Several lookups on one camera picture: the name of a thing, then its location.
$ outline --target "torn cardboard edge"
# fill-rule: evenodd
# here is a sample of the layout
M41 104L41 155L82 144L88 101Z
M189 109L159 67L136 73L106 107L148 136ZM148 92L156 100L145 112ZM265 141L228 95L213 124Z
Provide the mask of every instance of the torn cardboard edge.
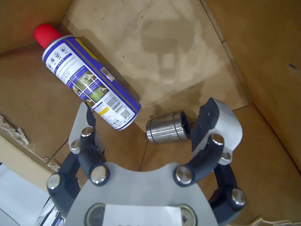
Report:
M271 226L301 226L301 222L292 223L289 220L270 222L264 220L262 216L259 216L253 223L245 226L270 226L270 225Z
M17 142L18 144L20 144L21 146L23 146L26 150L28 150L29 152L31 152L33 155L35 155L36 157L38 157L39 159L41 159L43 162L47 162L48 159L42 159L41 157L39 157L38 155L36 155L36 153L34 152L34 150L32 150L32 148L34 146L32 146L31 144L29 144L29 140L26 138L24 132L22 131L21 128L15 128L14 126L12 126L9 122L7 122L3 116L0 115L0 130L5 132L7 135L10 136L11 139L13 139L15 142Z
M21 145L29 144L29 141L27 140L26 136L24 135L22 129L20 129L20 128L15 129L1 115L0 115L0 129L6 131L19 144L21 144Z

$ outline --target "cardboard wall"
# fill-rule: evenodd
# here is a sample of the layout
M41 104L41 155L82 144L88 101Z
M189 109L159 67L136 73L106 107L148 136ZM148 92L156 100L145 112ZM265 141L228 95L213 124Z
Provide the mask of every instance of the cardboard wall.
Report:
M35 27L45 22L59 25L71 1L1 0L0 53L35 43Z
M301 169L301 0L206 1L255 105Z

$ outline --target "white paper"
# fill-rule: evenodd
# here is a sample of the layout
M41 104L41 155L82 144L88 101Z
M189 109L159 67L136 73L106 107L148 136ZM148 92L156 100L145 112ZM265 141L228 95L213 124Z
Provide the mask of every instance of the white paper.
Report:
M103 226L182 226L181 209L172 206L106 205Z

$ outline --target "red cap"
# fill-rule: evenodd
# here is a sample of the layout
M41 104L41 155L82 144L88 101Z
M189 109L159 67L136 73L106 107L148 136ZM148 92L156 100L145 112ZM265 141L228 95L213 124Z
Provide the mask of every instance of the red cap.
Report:
M34 33L34 38L36 41L44 48L46 49L51 42L54 40L60 38L62 35L50 24L41 24L39 25Z

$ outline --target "gray metal plate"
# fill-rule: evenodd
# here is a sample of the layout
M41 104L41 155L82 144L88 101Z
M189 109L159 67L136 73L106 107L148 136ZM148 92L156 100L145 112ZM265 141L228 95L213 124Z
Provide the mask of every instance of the gray metal plate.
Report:
M206 197L197 184L183 188L174 182L172 174L179 164L169 163L150 172L126 170L112 162L106 162L106 166L111 172L108 183L95 186L87 181L69 211L66 226L84 225L86 211L99 202L137 206L187 204L195 211L199 226L218 225Z

